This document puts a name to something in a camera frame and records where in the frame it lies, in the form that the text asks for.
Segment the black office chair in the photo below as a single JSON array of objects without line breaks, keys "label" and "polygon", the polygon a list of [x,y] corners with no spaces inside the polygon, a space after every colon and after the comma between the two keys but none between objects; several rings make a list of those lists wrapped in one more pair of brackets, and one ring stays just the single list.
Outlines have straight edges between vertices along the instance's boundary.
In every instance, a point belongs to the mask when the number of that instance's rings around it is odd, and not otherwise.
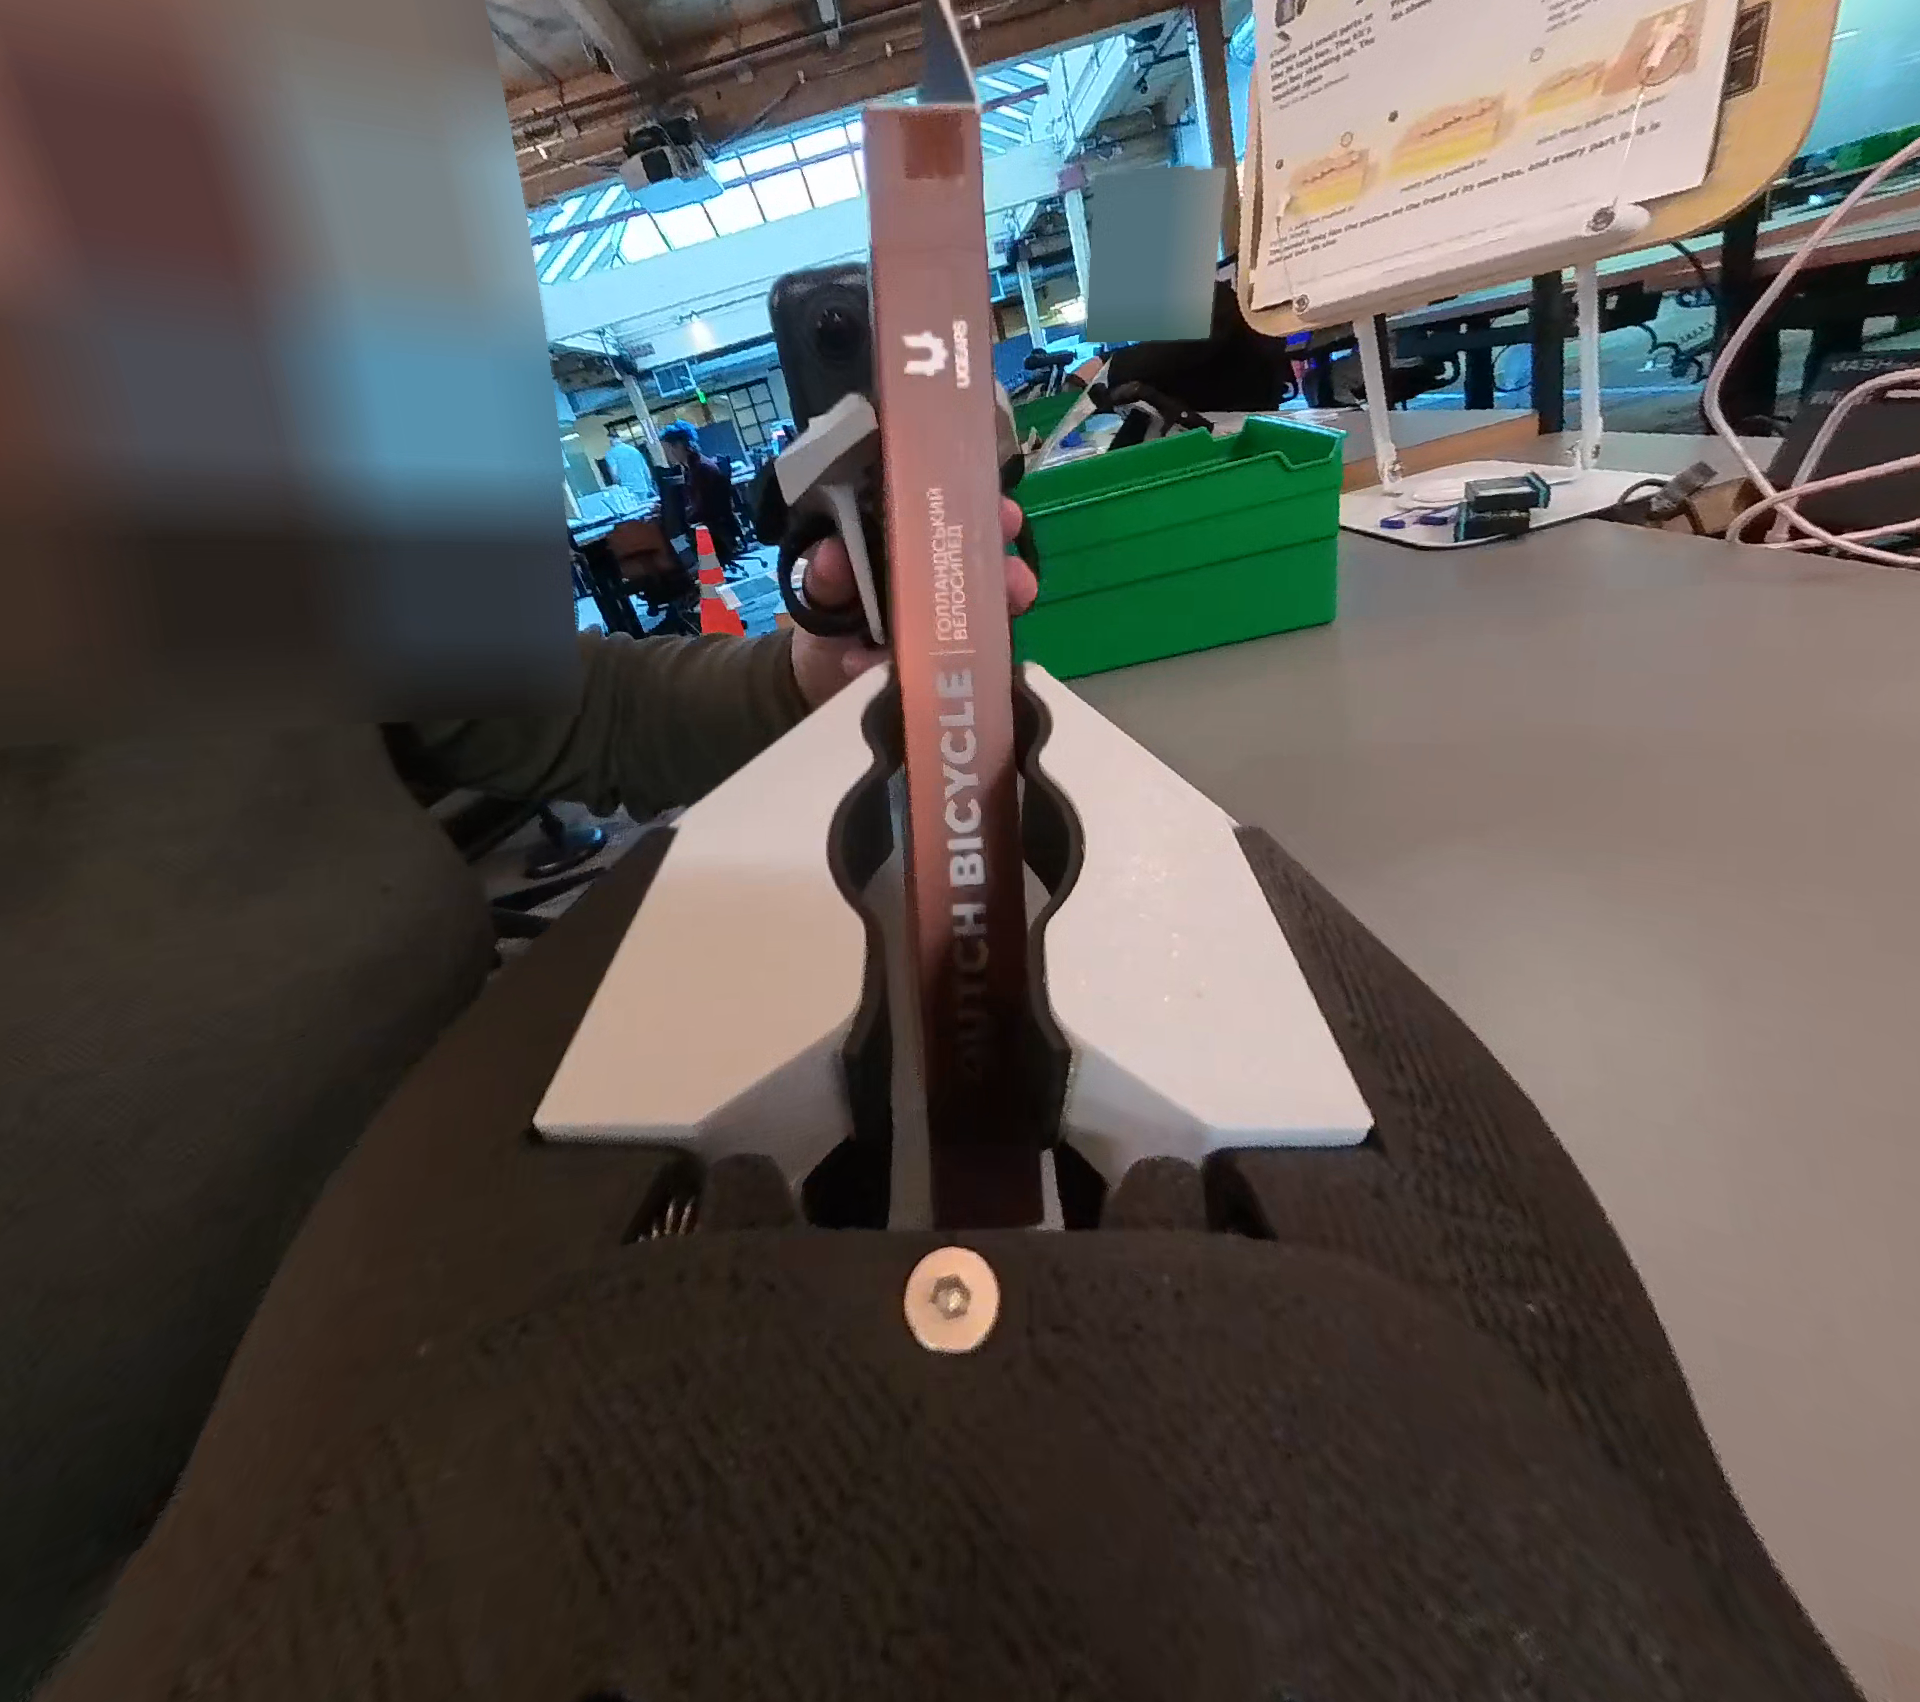
[{"label": "black office chair", "polygon": [[564,820],[551,803],[456,785],[428,763],[425,746],[410,727],[381,724],[380,734],[407,794],[442,826],[467,864],[506,847],[524,826],[540,830],[524,863],[524,874],[532,882],[559,880],[608,849],[603,826]]}]

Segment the green plastic bin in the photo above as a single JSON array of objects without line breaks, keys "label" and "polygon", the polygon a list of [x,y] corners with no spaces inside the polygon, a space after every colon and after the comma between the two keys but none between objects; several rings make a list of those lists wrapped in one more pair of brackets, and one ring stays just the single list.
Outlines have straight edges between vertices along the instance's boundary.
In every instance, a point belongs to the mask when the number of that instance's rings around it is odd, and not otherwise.
[{"label": "green plastic bin", "polygon": [[1030,473],[1038,599],[1016,661],[1071,682],[1327,627],[1341,474],[1341,431],[1284,417]]}]

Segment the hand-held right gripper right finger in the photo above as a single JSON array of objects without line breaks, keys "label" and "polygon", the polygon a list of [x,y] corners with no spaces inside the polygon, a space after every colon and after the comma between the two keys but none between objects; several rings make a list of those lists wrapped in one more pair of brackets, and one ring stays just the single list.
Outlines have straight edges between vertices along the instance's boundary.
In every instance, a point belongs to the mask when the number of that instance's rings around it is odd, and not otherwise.
[{"label": "hand-held right gripper right finger", "polygon": [[1235,822],[1047,670],[1025,678],[1082,847],[1042,931],[1064,1143],[1096,1170],[1361,1144],[1374,1117]]}]

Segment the wooden board stand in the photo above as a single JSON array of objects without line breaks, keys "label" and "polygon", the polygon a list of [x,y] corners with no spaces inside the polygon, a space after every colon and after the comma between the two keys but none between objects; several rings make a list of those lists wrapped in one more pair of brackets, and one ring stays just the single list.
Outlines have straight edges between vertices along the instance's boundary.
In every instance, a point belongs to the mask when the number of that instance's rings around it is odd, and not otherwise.
[{"label": "wooden board stand", "polygon": [[1237,248],[1237,294],[1247,325],[1266,336],[1301,336],[1309,331],[1347,328],[1361,360],[1366,421],[1371,441],[1371,465],[1377,492],[1392,499],[1416,499],[1419,489],[1403,476],[1392,437],[1380,347],[1380,325],[1389,316],[1418,314],[1444,299],[1500,289],[1508,283],[1545,283],[1543,318],[1560,316],[1560,283],[1572,277],[1576,292],[1576,336],[1580,345],[1578,422],[1560,456],[1570,476],[1555,483],[1551,510],[1563,515],[1573,499],[1596,501],[1603,444],[1603,411],[1598,382],[1599,360],[1599,280],[1603,258],[1643,250],[1655,242],[1706,232],[1746,209],[1764,189],[1781,177],[1787,160],[1811,128],[1820,91],[1831,54],[1831,33],[1840,0],[1737,0],[1737,16],[1726,81],[1722,114],[1709,168],[1700,185],[1653,204],[1642,226],[1618,226],[1576,244],[1538,250],[1520,260],[1503,260],[1484,275],[1444,275],[1402,291],[1382,312],[1340,308],[1332,314],[1291,314],[1284,308],[1254,310],[1244,286],[1244,268],[1252,260],[1252,237],[1246,232],[1244,164],[1257,148],[1252,119],[1252,81],[1247,103],[1246,156],[1242,164],[1242,209]]}]

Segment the printed instruction sheet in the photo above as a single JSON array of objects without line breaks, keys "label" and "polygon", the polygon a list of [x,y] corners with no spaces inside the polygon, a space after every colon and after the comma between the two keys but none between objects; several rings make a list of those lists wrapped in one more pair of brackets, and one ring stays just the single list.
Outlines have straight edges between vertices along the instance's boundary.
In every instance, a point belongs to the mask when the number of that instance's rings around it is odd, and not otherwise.
[{"label": "printed instruction sheet", "polygon": [[1737,0],[1256,0],[1244,289],[1382,312],[1709,173]]}]

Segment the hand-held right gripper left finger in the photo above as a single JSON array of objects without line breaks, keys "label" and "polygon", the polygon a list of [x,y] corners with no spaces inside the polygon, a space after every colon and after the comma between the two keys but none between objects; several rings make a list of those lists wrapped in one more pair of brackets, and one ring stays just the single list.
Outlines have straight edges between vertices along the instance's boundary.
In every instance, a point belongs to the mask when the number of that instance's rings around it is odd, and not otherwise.
[{"label": "hand-held right gripper left finger", "polygon": [[828,858],[873,765],[873,668],[682,812],[536,1109],[549,1144],[758,1156],[808,1177],[851,1136],[841,1065],[865,928]]}]

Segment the black case with label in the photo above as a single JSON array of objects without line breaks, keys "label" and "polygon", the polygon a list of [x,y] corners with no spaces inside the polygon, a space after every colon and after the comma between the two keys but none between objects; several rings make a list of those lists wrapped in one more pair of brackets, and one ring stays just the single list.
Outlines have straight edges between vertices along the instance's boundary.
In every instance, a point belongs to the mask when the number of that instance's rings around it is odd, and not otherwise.
[{"label": "black case with label", "polygon": [[[1786,490],[1808,460],[1833,404],[1852,388],[1892,373],[1917,369],[1915,351],[1829,355],[1811,374],[1805,392],[1778,444],[1768,478]],[[1917,453],[1917,396],[1878,395],[1854,409],[1814,460],[1811,480],[1904,460]],[[1907,468],[1841,489],[1804,496],[1799,512],[1829,535],[1892,528],[1917,517],[1917,470]]]}]

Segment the brown model kit box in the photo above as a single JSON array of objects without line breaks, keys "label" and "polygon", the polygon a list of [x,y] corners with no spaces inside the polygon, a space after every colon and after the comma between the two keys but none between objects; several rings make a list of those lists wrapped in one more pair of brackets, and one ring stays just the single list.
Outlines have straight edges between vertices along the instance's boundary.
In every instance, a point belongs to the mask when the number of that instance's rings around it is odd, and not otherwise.
[{"label": "brown model kit box", "polygon": [[952,0],[922,0],[916,99],[861,116],[886,645],[902,741],[907,999],[928,1220],[1044,1220],[1022,1014],[1027,919],[980,99]]}]

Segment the ceiling projector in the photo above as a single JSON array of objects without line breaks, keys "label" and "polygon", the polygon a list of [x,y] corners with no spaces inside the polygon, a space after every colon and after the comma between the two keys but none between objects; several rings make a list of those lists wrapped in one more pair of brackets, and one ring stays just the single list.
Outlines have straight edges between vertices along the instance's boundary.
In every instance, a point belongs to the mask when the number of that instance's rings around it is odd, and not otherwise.
[{"label": "ceiling projector", "polygon": [[634,194],[707,181],[710,151],[700,119],[665,114],[622,130],[615,177]]}]

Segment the person's left hand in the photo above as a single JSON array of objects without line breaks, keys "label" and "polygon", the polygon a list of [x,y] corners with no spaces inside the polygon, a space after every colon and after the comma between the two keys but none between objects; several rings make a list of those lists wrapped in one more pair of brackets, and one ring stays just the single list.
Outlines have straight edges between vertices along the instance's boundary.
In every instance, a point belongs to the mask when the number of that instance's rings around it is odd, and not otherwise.
[{"label": "person's left hand", "polygon": [[[1027,561],[1016,552],[1023,532],[1023,512],[1016,499],[997,501],[997,545],[1008,617],[1020,620],[1040,596],[1040,581]],[[851,557],[833,532],[818,539],[802,559],[798,599],[813,620],[851,618],[850,632],[820,635],[794,625],[790,661],[802,702],[818,710],[850,682],[887,661],[887,650],[869,643],[865,612],[857,596]]]}]

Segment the person's left forearm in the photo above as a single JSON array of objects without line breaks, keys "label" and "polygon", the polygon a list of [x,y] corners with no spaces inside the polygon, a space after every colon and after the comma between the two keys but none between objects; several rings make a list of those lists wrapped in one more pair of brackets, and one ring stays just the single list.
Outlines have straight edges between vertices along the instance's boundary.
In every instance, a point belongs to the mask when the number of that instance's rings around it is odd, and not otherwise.
[{"label": "person's left forearm", "polygon": [[586,632],[580,674],[551,705],[384,724],[397,774],[420,792],[571,803],[657,819],[706,798],[811,713],[803,635]]}]

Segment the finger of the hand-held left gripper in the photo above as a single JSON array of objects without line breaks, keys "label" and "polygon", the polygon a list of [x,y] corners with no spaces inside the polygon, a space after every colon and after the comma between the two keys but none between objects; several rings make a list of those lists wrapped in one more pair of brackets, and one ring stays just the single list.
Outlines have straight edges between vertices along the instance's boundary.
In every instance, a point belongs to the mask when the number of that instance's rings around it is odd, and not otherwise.
[{"label": "finger of the hand-held left gripper", "polygon": [[880,422],[868,395],[844,395],[779,451],[775,487],[787,510],[803,508],[806,496],[855,490],[880,458]]}]

